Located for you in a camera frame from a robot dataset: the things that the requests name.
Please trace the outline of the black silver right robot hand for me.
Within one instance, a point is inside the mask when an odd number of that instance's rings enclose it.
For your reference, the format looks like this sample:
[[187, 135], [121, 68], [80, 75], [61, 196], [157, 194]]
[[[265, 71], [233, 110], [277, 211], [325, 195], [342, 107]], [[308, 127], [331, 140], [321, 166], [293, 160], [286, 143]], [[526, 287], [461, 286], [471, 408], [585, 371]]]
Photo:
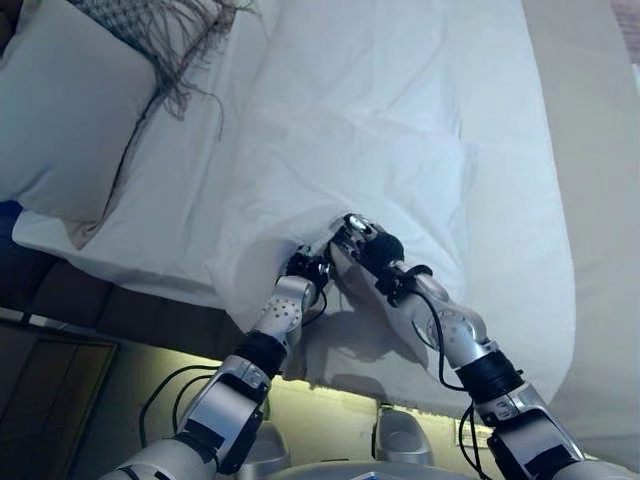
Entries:
[[404, 247], [372, 220], [355, 213], [339, 217], [333, 224], [330, 244], [344, 256], [379, 277], [395, 262], [404, 260]]

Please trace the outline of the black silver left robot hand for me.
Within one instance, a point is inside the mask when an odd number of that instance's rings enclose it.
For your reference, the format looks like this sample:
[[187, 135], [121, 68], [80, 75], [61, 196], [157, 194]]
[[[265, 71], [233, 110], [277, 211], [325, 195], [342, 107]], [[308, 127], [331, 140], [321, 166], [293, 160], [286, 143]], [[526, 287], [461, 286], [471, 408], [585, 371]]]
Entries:
[[310, 246], [300, 246], [289, 258], [285, 274], [310, 281], [317, 291], [322, 291], [334, 272], [334, 263], [325, 250], [316, 252]]

